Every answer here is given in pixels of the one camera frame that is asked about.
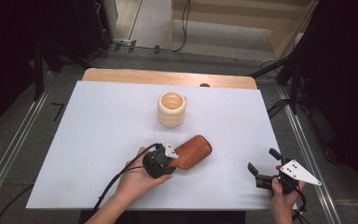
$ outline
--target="wooden brush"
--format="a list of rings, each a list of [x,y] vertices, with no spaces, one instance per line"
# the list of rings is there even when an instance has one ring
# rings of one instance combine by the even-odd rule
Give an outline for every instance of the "wooden brush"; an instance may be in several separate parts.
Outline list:
[[[188,170],[211,155],[212,147],[202,135],[196,135],[177,147],[175,153],[179,155],[179,158],[173,159],[168,167]]]

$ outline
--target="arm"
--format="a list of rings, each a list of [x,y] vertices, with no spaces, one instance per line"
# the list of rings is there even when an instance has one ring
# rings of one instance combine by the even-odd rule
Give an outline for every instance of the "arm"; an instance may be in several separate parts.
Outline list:
[[[143,166],[141,156],[131,167]],[[130,204],[142,198],[150,189],[171,179],[171,175],[163,175],[157,179],[149,176],[145,168],[137,168],[124,173],[118,183],[115,194],[95,213],[87,224],[112,224]]]
[[[302,190],[305,187],[305,182],[299,181],[298,185],[300,190]],[[298,193],[292,191],[289,194],[283,194],[282,184],[278,178],[272,179],[272,188],[274,196],[272,197],[269,210],[274,224],[292,224],[293,206],[298,199]]]

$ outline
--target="wooden table edge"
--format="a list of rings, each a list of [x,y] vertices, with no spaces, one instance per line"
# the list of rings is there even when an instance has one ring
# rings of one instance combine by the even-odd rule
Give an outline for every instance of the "wooden table edge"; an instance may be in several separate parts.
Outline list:
[[[199,86],[207,83],[217,88],[257,90],[255,79],[252,77],[133,69],[90,68],[86,70],[82,80],[178,86]]]

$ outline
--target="black device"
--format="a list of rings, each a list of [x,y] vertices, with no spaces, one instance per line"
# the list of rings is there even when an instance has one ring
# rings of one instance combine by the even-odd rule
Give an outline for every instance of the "black device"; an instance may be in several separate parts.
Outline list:
[[[173,160],[165,155],[165,146],[156,144],[156,150],[148,152],[143,160],[147,173],[153,178],[159,178],[162,175],[172,174],[175,167],[167,167]]]
[[[291,161],[291,159],[285,158],[274,148],[269,149],[269,154],[271,154],[277,161],[281,161],[282,166]],[[260,175],[257,169],[255,169],[250,162],[248,163],[248,170],[255,176],[255,186],[261,189],[272,190],[272,179],[274,177],[278,177],[280,179],[284,194],[292,192],[298,186],[298,180],[293,179],[282,171],[280,171],[278,175],[273,176]]]

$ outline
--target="wooden mug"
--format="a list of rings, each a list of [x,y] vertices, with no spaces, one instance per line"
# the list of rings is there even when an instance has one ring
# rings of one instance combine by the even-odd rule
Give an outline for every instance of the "wooden mug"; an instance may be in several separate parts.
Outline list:
[[[178,92],[165,92],[158,98],[158,120],[173,128],[185,119],[186,98]]]

